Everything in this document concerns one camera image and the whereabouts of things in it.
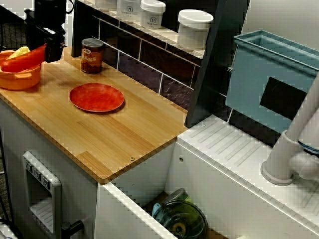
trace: blue bin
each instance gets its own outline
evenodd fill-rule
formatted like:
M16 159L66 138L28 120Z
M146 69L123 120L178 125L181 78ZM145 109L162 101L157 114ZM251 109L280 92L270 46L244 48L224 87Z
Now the blue bin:
M263 30L234 38L226 105L282 133L292 121L260 105L267 82L272 77L307 93L319 71L319 52Z

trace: canister lid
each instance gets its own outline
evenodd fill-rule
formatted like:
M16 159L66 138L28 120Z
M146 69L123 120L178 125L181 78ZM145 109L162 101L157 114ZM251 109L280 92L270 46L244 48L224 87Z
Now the canister lid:
M179 12L179 23L197 29L210 28L214 17L200 10L185 9Z
M99 48L104 45L103 41L100 41L95 38L87 38L82 41L82 45L91 47L91 48Z
M145 11L163 13L166 10L166 4L157 0L142 0L141 9Z

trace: orange plate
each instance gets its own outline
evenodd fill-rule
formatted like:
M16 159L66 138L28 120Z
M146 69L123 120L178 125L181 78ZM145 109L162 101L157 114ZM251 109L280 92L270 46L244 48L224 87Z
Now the orange plate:
M90 112L108 112L124 101L122 92L112 86L88 83L71 90L70 101L78 108Z

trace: wooden countertop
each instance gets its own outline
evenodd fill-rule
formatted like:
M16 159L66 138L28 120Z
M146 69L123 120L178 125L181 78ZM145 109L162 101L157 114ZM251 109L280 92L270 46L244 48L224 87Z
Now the wooden countertop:
M91 82L119 89L124 104L103 114L78 109L70 102L69 93ZM187 130L184 109L104 63L102 73L85 74L80 70L80 58L72 58L68 47L60 61L42 64L38 85L26 91L0 88L0 99L101 184L149 158Z

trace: shelf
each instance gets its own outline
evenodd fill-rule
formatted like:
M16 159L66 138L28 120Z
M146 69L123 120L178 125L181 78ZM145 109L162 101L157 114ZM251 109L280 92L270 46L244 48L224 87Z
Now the shelf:
M53 233L52 198L47 197L30 207L31 212Z
M131 27L134 27L135 29L139 30L139 31L142 31L162 42L165 42L175 48L177 48L178 50L181 50L181 51L184 51L190 55L193 55L199 59L203 59L203 56L204 56L204 52L205 52L205 49L203 50L189 50L189 49L186 49L186 48L183 48L181 46L178 45L177 43L177 39L178 39L178 33L175 32L175 31L172 31L170 29L167 29L165 27L161 27L160 29L147 29L147 28L144 28L140 25L139 22L127 22L127 21L123 21L121 20L120 18L117 17L117 13L116 11L109 11L105 8L98 8L95 6L95 0L79 0L80 2L110 16L110 17L113 17L115 19L117 19L118 21L120 22L124 22L125 24L131 26Z

